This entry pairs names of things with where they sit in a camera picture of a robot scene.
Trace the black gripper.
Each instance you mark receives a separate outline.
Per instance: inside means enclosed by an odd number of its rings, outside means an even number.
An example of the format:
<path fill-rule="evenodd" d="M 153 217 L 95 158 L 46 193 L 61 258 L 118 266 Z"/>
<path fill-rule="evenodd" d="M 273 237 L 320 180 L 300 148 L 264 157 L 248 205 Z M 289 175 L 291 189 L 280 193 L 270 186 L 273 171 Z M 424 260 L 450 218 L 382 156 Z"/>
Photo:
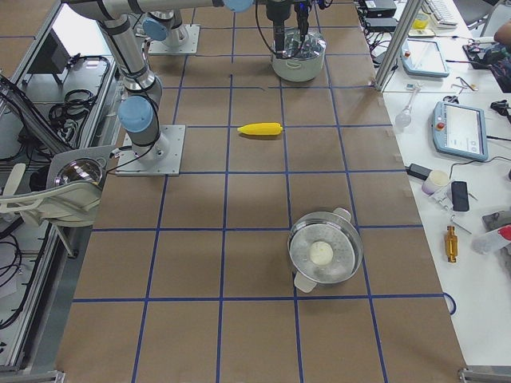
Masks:
<path fill-rule="evenodd" d="M 293 0 L 267 0 L 266 16 L 272 21 L 275 50 L 284 50 L 285 21 L 291 16 Z"/>

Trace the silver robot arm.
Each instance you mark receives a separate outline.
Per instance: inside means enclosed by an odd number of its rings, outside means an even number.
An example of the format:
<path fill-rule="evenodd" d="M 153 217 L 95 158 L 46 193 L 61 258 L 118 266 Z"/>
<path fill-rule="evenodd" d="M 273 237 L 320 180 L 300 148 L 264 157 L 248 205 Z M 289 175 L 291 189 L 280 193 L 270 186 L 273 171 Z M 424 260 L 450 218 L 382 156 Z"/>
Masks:
<path fill-rule="evenodd" d="M 118 109 L 119 120 L 132 143 L 134 162 L 158 164 L 168 157 L 169 140 L 163 137 L 158 109 L 162 84 L 149 68 L 129 22 L 130 14 L 171 12 L 197 7 L 248 10 L 252 1 L 66 1 L 75 13 L 94 20 L 123 74 L 127 98 Z"/>
<path fill-rule="evenodd" d="M 283 41 L 285 21 L 294 1 L 260 1 L 267 7 L 267 17 L 277 28 L 274 37 Z M 142 29 L 146 36 L 144 48 L 150 55 L 189 55 L 198 49 L 200 26 L 185 24 L 178 9 L 152 11 L 145 15 Z"/>

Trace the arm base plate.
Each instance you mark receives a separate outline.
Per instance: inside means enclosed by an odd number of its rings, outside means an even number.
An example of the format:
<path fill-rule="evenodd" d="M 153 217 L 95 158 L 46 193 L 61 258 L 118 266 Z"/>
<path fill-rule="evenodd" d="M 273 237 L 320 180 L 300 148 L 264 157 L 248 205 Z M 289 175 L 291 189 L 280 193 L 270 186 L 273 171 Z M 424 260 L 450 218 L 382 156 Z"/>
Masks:
<path fill-rule="evenodd" d="M 200 25 L 182 24 L 171 29 L 169 36 L 163 41 L 151 41 L 149 55 L 193 55 L 197 53 Z"/>
<path fill-rule="evenodd" d="M 132 144 L 125 134 L 123 145 L 131 146 L 119 156 L 116 176 L 178 176 L 182 159 L 186 126 L 184 124 L 163 124 L 160 138 L 145 156 L 147 151 Z"/>

